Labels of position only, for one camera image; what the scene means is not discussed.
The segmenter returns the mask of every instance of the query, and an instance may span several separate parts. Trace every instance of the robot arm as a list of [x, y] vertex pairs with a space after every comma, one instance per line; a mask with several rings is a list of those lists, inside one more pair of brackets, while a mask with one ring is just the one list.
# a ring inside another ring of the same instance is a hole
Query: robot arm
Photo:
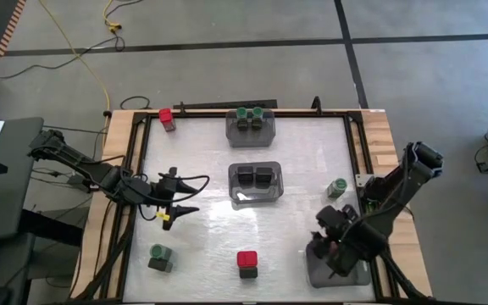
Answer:
[[362, 201], [379, 204], [374, 212], [359, 217], [351, 205], [341, 211], [331, 206], [319, 211], [316, 219], [326, 236], [313, 233], [314, 254], [325, 258], [332, 275], [348, 276], [358, 260], [371, 261], [378, 255], [392, 266], [385, 250], [395, 218], [423, 184], [441, 174], [442, 167], [441, 154], [422, 142], [409, 143], [401, 165], [385, 178], [371, 178], [360, 190]]
[[162, 175], [157, 183], [141, 180], [133, 172], [118, 165], [111, 165], [88, 158], [82, 152], [65, 143], [60, 131], [41, 132], [30, 144], [29, 155], [36, 161], [53, 160], [65, 164], [83, 175], [113, 202], [124, 205], [145, 204], [165, 208], [164, 230], [170, 230], [173, 222], [180, 216], [196, 212], [199, 208], [173, 207], [176, 192], [197, 194], [199, 191], [176, 177], [176, 168]]

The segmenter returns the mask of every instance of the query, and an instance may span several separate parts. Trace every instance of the table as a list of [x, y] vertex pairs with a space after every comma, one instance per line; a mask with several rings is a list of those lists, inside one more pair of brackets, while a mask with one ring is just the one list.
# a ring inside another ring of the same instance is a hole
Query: table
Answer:
[[0, 175], [0, 240], [17, 232], [31, 232], [66, 244], [79, 246], [82, 230], [24, 210], [33, 158], [27, 156], [31, 141], [42, 129], [43, 119], [10, 119], [0, 133], [0, 163], [8, 167]]
[[[118, 155], [126, 154], [127, 146], [130, 139], [131, 126], [135, 112], [144, 112], [145, 110], [119, 110], [114, 111], [110, 127], [108, 130], [107, 141], [103, 149], [103, 159], [111, 158]], [[148, 110], [148, 112], [157, 113], [158, 110]], [[187, 113], [201, 113], [205, 110], [190, 109]], [[309, 112], [315, 113], [315, 109], [273, 109], [276, 113], [279, 112]], [[368, 149], [371, 157], [372, 167], [375, 174], [387, 174], [398, 165], [397, 152], [395, 150], [393, 140], [391, 137], [391, 130], [387, 120], [387, 115], [384, 110], [354, 110], [354, 109], [336, 109], [324, 111], [339, 111], [339, 112], [360, 112], [363, 118], [364, 132], [367, 137]], [[354, 144], [358, 155], [358, 164], [361, 172], [365, 172], [363, 152], [360, 147], [358, 138], [357, 125], [352, 124]], [[141, 135], [143, 129], [139, 128], [137, 131], [137, 142], [133, 150], [133, 159], [131, 168], [136, 170], [137, 155], [141, 148]], [[119, 164], [119, 160], [112, 161], [112, 164]], [[82, 261], [80, 264], [80, 273], [75, 271], [76, 288], [73, 291], [72, 297], [79, 295], [87, 284], [93, 279], [96, 261], [99, 261], [97, 270], [100, 269], [107, 257], [108, 244], [110, 233], [112, 231], [114, 222], [114, 208], [108, 209], [109, 200], [101, 193], [95, 194], [90, 207], [88, 215], [88, 222], [86, 224], [84, 237], [82, 240]], [[108, 211], [103, 226], [103, 215]], [[119, 233], [123, 233], [126, 219], [124, 216], [122, 227], [119, 228]], [[399, 264], [401, 270], [413, 282], [413, 284], [424, 294], [431, 295], [430, 284], [426, 270], [424, 267], [423, 256], [419, 246], [417, 232], [413, 224], [411, 215], [401, 213], [396, 219], [393, 234], [390, 238], [390, 246], [392, 256]], [[113, 273], [109, 280], [107, 297], [117, 297], [117, 283], [121, 270], [121, 259], [116, 261], [113, 266]], [[385, 267], [382, 262], [378, 260], [380, 271], [380, 283], [384, 296], [390, 296], [389, 281], [385, 273]]]
[[27, 156], [31, 141], [42, 129], [43, 119], [11, 119], [0, 133], [0, 163], [8, 173], [0, 175], [0, 286], [23, 268], [9, 283], [10, 304], [21, 304], [27, 290], [28, 268], [35, 236], [79, 246], [82, 229], [24, 210], [33, 159]]

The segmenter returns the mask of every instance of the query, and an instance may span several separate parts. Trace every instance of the green cylinder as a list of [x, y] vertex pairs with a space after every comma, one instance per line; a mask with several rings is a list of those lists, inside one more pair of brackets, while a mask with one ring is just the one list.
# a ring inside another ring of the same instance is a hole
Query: green cylinder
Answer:
[[236, 109], [236, 118], [237, 119], [246, 119], [247, 118], [247, 110], [244, 107], [240, 107]]
[[252, 110], [253, 118], [254, 119], [262, 119], [263, 118], [263, 109], [261, 107], [255, 107]]
[[344, 191], [347, 189], [347, 182], [342, 178], [336, 179], [330, 183], [327, 188], [327, 196], [331, 199], [337, 199], [340, 197]]
[[163, 245], [155, 244], [150, 248], [150, 256], [155, 259], [169, 260], [172, 250]]

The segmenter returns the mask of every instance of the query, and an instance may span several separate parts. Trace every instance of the concrete floor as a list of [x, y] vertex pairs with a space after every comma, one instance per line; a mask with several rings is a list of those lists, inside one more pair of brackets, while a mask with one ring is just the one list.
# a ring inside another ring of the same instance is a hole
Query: concrete floor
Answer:
[[[76, 47], [110, 37], [100, 17], [105, 3], [47, 0]], [[352, 37], [488, 34], [486, 0], [343, 5]], [[114, 20], [124, 25], [130, 46], [341, 37], [336, 8], [327, 0], [145, 0], [122, 8]], [[27, 2], [9, 49], [61, 47], [63, 37], [38, 3]], [[427, 141], [446, 157], [445, 174], [412, 201], [434, 295], [488, 303], [488, 175], [479, 174], [473, 160], [488, 129], [488, 40], [354, 47], [369, 106], [386, 109], [397, 149]], [[0, 75], [67, 58], [1, 58]], [[281, 108], [307, 108], [315, 95], [328, 108], [358, 108], [343, 45], [88, 54], [86, 60], [105, 81], [112, 108], [132, 95], [150, 97], [155, 108], [262, 98], [277, 98]], [[78, 63], [0, 80], [0, 119], [36, 115], [50, 125], [100, 130], [104, 103]], [[92, 150], [95, 136], [65, 135], [69, 144]], [[32, 184], [27, 206], [70, 208], [80, 198], [76, 191]], [[36, 283], [30, 303], [61, 299], [48, 288]]]

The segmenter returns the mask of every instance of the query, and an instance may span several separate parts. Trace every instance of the cable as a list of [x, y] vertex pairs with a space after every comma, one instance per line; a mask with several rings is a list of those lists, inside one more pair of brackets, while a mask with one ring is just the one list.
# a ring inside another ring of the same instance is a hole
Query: cable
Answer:
[[40, 178], [36, 178], [36, 177], [30, 177], [30, 179], [37, 180], [40, 182], [44, 182], [44, 183], [49, 184], [51, 186], [58, 186], [58, 187], [64, 187], [64, 188], [69, 188], [69, 189], [75, 189], [73, 186], [71, 186], [70, 183], [67, 183], [67, 182], [49, 181], [49, 180], [44, 180], [44, 179], [40, 179]]
[[135, 174], [135, 175], [133, 175], [133, 177], [134, 178], [141, 178], [142, 181], [148, 182], [148, 175], [146, 175], [144, 173]]
[[146, 221], [153, 221], [153, 220], [155, 220], [158, 217], [157, 216], [157, 212], [159, 212], [159, 206], [156, 207], [156, 213], [153, 215], [153, 217], [147, 218], [146, 216], [144, 216], [144, 213], [142, 213], [142, 205], [139, 204], [139, 213], [141, 214], [142, 219], [144, 219]]
[[385, 266], [391, 273], [394, 275], [396, 282], [404, 293], [408, 296], [410, 299], [415, 299], [415, 298], [420, 298], [420, 299], [426, 299], [428, 298], [426, 295], [421, 293], [413, 284], [412, 282], [404, 275], [402, 270], [398, 267], [397, 263], [393, 259], [393, 257], [389, 254], [388, 251], [383, 251], [380, 253], [380, 257], [384, 261]]
[[404, 206], [404, 209], [406, 210], [406, 212], [408, 212], [410, 215], [412, 215], [412, 219], [415, 220], [415, 216], [413, 216], [413, 212], [410, 208], [408, 208], [407, 206]]
[[103, 18], [105, 19], [105, 25], [108, 25], [108, 30], [111, 33], [116, 33], [117, 30], [120, 30], [122, 28], [122, 25], [117, 23], [117, 22], [110, 22], [107, 19], [107, 9], [112, 4], [113, 0], [108, 0], [107, 5], [105, 5], [105, 9], [103, 10]]
[[99, 234], [99, 247], [97, 248], [97, 258], [95, 259], [95, 268], [93, 269], [93, 275], [97, 273], [97, 266], [99, 264], [99, 256], [101, 256], [101, 245], [103, 244], [103, 231], [105, 227], [105, 222], [107, 221], [107, 216], [108, 216], [108, 211], [110, 211], [110, 208], [113, 206], [114, 203], [112, 200], [108, 202], [107, 208], [105, 208], [105, 214], [103, 216], [103, 221], [101, 223], [101, 234]]
[[[94, 45], [92, 47], [87, 48], [80, 55], [82, 56], [82, 55], [90, 52], [95, 47], [102, 46], [103, 44], [105, 44], [107, 42], [111, 42], [113, 40], [116, 40], [116, 43], [114, 45], [114, 48], [116, 49], [116, 52], [122, 52], [122, 51], [124, 51], [124, 49], [125, 49], [125, 40], [124, 40], [124, 38], [115, 35], [115, 37], [113, 37], [113, 38], [107, 39], [107, 40], [105, 40], [103, 42], [99, 42], [98, 44], [96, 44], [96, 45]], [[118, 42], [119, 42], [119, 40], [122, 41], [122, 47], [121, 48], [118, 48]], [[33, 65], [31, 65], [31, 66], [29, 66], [29, 67], [27, 67], [27, 68], [25, 68], [25, 69], [23, 69], [23, 70], [21, 70], [21, 71], [19, 71], [17, 73], [12, 74], [12, 75], [5, 75], [5, 76], [1, 76], [0, 75], [0, 80], [9, 80], [9, 79], [12, 79], [12, 78], [14, 78], [16, 76], [19, 76], [19, 75], [22, 75], [25, 72], [27, 72], [27, 71], [29, 71], [31, 69], [34, 69], [34, 68], [43, 68], [43, 69], [59, 69], [59, 68], [63, 68], [64, 66], [66, 66], [66, 65], [74, 62], [76, 59], [77, 59], [77, 57], [73, 57], [72, 59], [70, 59], [70, 60], [68, 60], [68, 61], [66, 61], [66, 62], [64, 62], [62, 64], [59, 64], [57, 66], [45, 66], [45, 65], [41, 65], [41, 64], [33, 64]]]
[[172, 199], [172, 200], [166, 200], [166, 199], [161, 199], [161, 198], [156, 198], [156, 197], [151, 197], [151, 196], [148, 196], [148, 195], [144, 195], [142, 193], [140, 193], [139, 191], [137, 191], [133, 186], [131, 186], [130, 184], [127, 183], [127, 181], [125, 181], [125, 177], [124, 177], [124, 171], [121, 170], [119, 172], [119, 176], [120, 176], [120, 179], [121, 181], [124, 183], [125, 186], [129, 187], [132, 191], [134, 191], [135, 193], [137, 193], [138, 195], [140, 195], [141, 197], [143, 198], [146, 198], [146, 199], [149, 199], [149, 200], [153, 200], [153, 201], [157, 201], [157, 202], [166, 202], [166, 203], [175, 203], [175, 202], [183, 202], [184, 200], [187, 200], [191, 197], [194, 197], [196, 196], [198, 193], [200, 193], [202, 190], [204, 190], [208, 183], [210, 182], [210, 176], [208, 175], [198, 175], [198, 176], [193, 176], [193, 177], [170, 177], [170, 176], [167, 176], [167, 175], [164, 175], [164, 174], [161, 174], [159, 173], [160, 176], [164, 177], [164, 178], [168, 178], [168, 179], [173, 179], [173, 180], [196, 180], [196, 179], [206, 179], [206, 181], [204, 182], [204, 184], [201, 186], [201, 188], [199, 188], [196, 192], [192, 193], [191, 195], [189, 196], [186, 196], [186, 197], [182, 197], [182, 198], [178, 198], [178, 199]]
[[67, 296], [67, 299], [70, 299], [71, 296], [73, 295], [73, 291], [75, 291], [76, 288], [76, 283], [78, 283], [78, 278], [80, 276], [80, 267], [82, 266], [82, 249], [80, 249], [80, 252], [78, 252], [78, 266], [76, 270], [76, 276], [75, 276], [75, 282], [73, 285], [71, 285], [71, 289], [69, 290], [69, 295]]
[[108, 18], [108, 16], [110, 16], [112, 13], [114, 13], [116, 10], [118, 10], [118, 8], [121, 8], [121, 7], [124, 7], [126, 5], [132, 5], [132, 4], [136, 4], [136, 3], [141, 3], [142, 1], [144, 0], [136, 0], [134, 2], [128, 2], [128, 3], [122, 3], [122, 4], [119, 4], [117, 5], [115, 8], [113, 8], [110, 12], [108, 12], [105, 17]]
[[[48, 172], [43, 172], [43, 171], [40, 171], [40, 169], [46, 169], [46, 170], [49, 170], [49, 171]], [[62, 172], [58, 172], [57, 170], [49, 169], [49, 168], [34, 168], [31, 171], [34, 172], [34, 173], [37, 173], [37, 174], [41, 174], [41, 175], [50, 175], [50, 176], [52, 176], [54, 178], [58, 178], [60, 175], [69, 177], [72, 174], [72, 172], [62, 173]]]
[[68, 130], [68, 131], [78, 131], [78, 132], [85, 132], [85, 133], [92, 133], [92, 134], [107, 134], [106, 132], [103, 132], [104, 128], [101, 129], [100, 131], [94, 131], [94, 130], [82, 130], [82, 129], [76, 129], [76, 128], [69, 128], [69, 127], [59, 127], [59, 126], [51, 126], [51, 125], [44, 125], [43, 128], [52, 128], [52, 129], [59, 129], [59, 130]]
[[483, 164], [483, 162], [478, 162], [478, 154], [485, 148], [488, 148], [488, 144], [481, 147], [480, 149], [478, 149], [476, 152], [475, 152], [475, 155], [474, 155], [474, 161], [475, 161], [475, 165], [478, 167], [478, 170], [480, 171], [480, 173], [483, 173], [483, 171], [481, 171], [481, 168], [480, 168], [480, 164]]
[[81, 164], [101, 164], [103, 162], [112, 161], [112, 160], [115, 160], [115, 159], [118, 159], [118, 158], [125, 158], [125, 155], [119, 155], [119, 156], [116, 156], [116, 157], [106, 158], [104, 160], [93, 161], [93, 162], [90, 162], [90, 161], [79, 161], [79, 163], [81, 163]]
[[129, 108], [124, 108], [125, 103], [129, 102], [132, 99], [136, 98], [142, 98], [146, 101], [146, 106], [139, 108], [139, 109], [151, 109], [150, 108], [150, 99], [148, 97], [143, 97], [143, 96], [134, 96], [134, 97], [127, 97], [125, 100], [122, 101], [122, 103], [119, 104], [119, 108], [123, 110], [129, 110]]
[[[83, 202], [81, 202], [81, 203], [79, 203], [79, 204], [75, 205], [74, 207], [72, 207], [72, 208], [68, 209], [67, 211], [65, 211], [65, 212], [61, 213], [59, 216], [57, 216], [57, 217], [56, 217], [56, 218], [54, 218], [53, 220], [58, 220], [58, 219], [61, 219], [61, 218], [62, 218], [62, 217], [64, 217], [65, 215], [69, 214], [70, 212], [72, 212], [72, 211], [76, 210], [77, 208], [79, 208], [80, 206], [82, 206], [83, 204], [85, 204], [86, 202], [88, 202], [88, 200], [90, 200], [90, 199], [92, 199], [92, 196], [89, 196], [89, 197], [88, 197], [88, 198], [87, 198], [85, 201], [83, 201]], [[45, 225], [45, 224], [40, 225], [40, 226], [37, 226], [37, 227], [35, 228], [35, 230], [41, 229], [41, 228], [42, 228], [44, 225]], [[51, 247], [54, 247], [54, 246], [56, 246], [56, 245], [58, 245], [58, 244], [59, 244], [59, 242], [55, 241], [53, 244], [48, 245], [48, 246], [44, 247], [43, 249], [41, 249], [41, 250], [39, 251], [39, 253], [40, 253], [40, 252], [45, 252], [46, 250], [48, 250], [48, 249], [50, 249]], [[11, 276], [11, 277], [10, 277], [10, 279], [8, 279], [8, 280], [5, 282], [5, 285], [3, 285], [3, 286], [5, 286], [5, 287], [6, 287], [6, 286], [8, 286], [8, 284], [10, 284], [10, 283], [11, 283], [11, 282], [14, 280], [14, 278], [16, 278], [16, 276], [18, 276], [18, 274], [19, 274], [19, 273], [20, 273], [22, 270], [24, 270], [24, 269], [25, 269], [25, 268], [26, 268], [26, 267], [27, 267], [29, 264], [30, 264], [30, 262], [26, 262], [26, 263], [25, 263], [23, 266], [21, 266], [21, 267], [20, 267], [20, 268], [19, 268], [19, 269], [18, 269], [18, 270], [17, 270], [17, 271], [16, 271], [16, 272], [13, 274], [13, 276]]]
[[91, 155], [91, 158], [95, 160], [95, 154], [97, 153], [97, 140], [99, 140], [99, 135], [101, 135], [102, 131], [106, 130], [107, 127], [103, 127], [98, 133], [97, 136], [95, 136], [95, 141], [93, 142], [93, 154]]
[[[103, 89], [103, 93], [105, 95], [105, 98], [106, 98], [106, 102], [107, 102], [107, 111], [110, 111], [110, 97], [108, 96], [108, 91], [107, 91], [107, 87], [104, 85], [104, 83], [101, 81], [101, 79], [99, 78], [99, 76], [97, 76], [97, 74], [93, 71], [92, 68], [90, 68], [90, 66], [87, 64], [87, 62], [76, 52], [76, 50], [73, 48], [73, 45], [71, 44], [71, 41], [69, 40], [69, 38], [67, 37], [67, 35], [65, 34], [64, 30], [62, 29], [62, 27], [59, 25], [58, 21], [54, 18], [54, 16], [52, 15], [52, 13], [50, 12], [50, 10], [47, 8], [47, 6], [45, 5], [45, 3], [43, 2], [43, 0], [38, 0], [39, 3], [42, 5], [42, 7], [44, 8], [45, 11], [47, 11], [48, 15], [50, 16], [50, 19], [52, 19], [52, 21], [54, 22], [54, 24], [58, 27], [59, 31], [61, 32], [61, 34], [64, 36], [65, 38], [65, 41], [67, 42], [67, 44], [69, 45], [69, 48], [71, 49], [71, 51], [73, 52], [73, 54], [75, 55], [76, 58], [78, 58], [83, 64], [84, 66], [86, 66], [86, 68], [88, 69], [88, 71], [90, 71], [91, 75], [93, 75], [93, 77], [96, 79], [97, 83], [99, 84], [99, 86]], [[107, 127], [108, 126], [108, 116], [105, 117], [105, 123], [104, 123], [104, 126], [103, 127]], [[105, 135], [103, 135], [103, 148], [104, 148], [104, 142], [105, 142]]]

